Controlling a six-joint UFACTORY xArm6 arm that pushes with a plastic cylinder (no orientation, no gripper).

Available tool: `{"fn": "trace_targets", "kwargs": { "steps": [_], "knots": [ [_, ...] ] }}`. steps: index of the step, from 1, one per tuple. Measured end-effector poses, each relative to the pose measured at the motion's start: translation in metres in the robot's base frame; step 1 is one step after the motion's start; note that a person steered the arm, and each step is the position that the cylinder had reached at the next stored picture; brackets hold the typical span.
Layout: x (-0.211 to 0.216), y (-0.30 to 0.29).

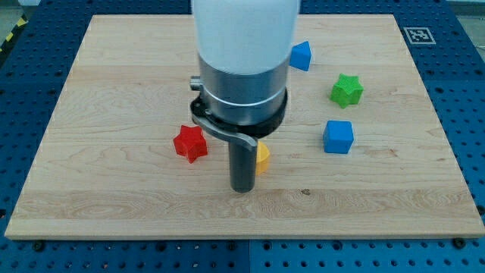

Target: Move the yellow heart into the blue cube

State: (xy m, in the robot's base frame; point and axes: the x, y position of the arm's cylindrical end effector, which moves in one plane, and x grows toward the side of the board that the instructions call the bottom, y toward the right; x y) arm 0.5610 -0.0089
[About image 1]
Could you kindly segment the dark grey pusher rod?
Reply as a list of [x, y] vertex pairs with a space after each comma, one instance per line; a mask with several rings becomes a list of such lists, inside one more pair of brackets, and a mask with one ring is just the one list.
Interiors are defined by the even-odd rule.
[[230, 185], [238, 193], [247, 193], [255, 185], [258, 141], [250, 137], [250, 144], [230, 142]]

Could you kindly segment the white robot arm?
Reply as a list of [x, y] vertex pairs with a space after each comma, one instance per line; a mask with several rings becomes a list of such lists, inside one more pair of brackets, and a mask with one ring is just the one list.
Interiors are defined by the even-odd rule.
[[194, 1], [199, 75], [193, 121], [227, 142], [230, 185], [255, 185], [258, 140], [282, 123], [298, 0]]

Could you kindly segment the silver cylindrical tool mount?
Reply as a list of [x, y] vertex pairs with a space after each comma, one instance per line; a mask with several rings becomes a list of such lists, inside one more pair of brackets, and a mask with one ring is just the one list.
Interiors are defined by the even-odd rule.
[[199, 57], [200, 75], [190, 80], [199, 95], [190, 104], [192, 120], [219, 140], [254, 151], [285, 115], [288, 59], [258, 74], [221, 71]]

